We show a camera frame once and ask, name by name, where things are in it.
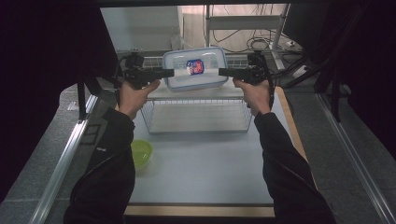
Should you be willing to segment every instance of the white wire basket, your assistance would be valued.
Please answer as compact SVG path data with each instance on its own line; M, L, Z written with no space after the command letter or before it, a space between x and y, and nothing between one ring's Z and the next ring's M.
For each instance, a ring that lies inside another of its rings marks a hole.
M246 56L227 59L228 67L246 67L248 63ZM156 67L160 61L146 58L144 66ZM176 94L160 86L150 94L141 112L149 133L243 133L248 131L252 117L242 91L231 80L220 88Z

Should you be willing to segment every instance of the hand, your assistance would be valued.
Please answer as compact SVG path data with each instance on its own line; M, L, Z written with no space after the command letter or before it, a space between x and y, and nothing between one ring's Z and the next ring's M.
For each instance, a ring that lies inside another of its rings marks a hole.
M129 82L124 81L120 88L119 111L128 115L131 119L135 119L137 111L139 111L147 101L149 93L155 91L160 84L160 80L155 80L144 89L135 90Z
M267 80L253 86L234 78L233 84L244 92L244 99L250 105L250 113L253 116L256 117L259 112L262 114L271 112L270 86Z

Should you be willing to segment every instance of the person's right hand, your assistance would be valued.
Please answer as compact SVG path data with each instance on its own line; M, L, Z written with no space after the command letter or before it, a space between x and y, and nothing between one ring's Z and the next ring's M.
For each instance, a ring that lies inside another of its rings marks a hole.
M271 112L270 108L270 86L267 80L253 86L236 78L233 78L233 84L237 88L241 88L244 92L244 99L250 106L250 113L253 116L266 114Z

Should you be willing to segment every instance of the clear plastic container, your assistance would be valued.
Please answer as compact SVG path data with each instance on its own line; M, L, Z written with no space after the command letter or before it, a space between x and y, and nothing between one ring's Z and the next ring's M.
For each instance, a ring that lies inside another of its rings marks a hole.
M163 55L163 68L175 69L175 76L165 79L173 92L220 87L228 80L219 76L219 68L225 67L227 61L221 48L178 50Z

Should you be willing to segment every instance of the person's left hand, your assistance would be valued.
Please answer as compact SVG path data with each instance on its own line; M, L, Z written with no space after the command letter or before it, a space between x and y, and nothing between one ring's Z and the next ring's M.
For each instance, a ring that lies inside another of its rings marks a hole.
M128 115L131 119L136 118L137 111L139 111L147 101L149 93L155 91L160 84L160 80L155 80L144 89L135 90L129 82L124 81L120 88L119 111Z

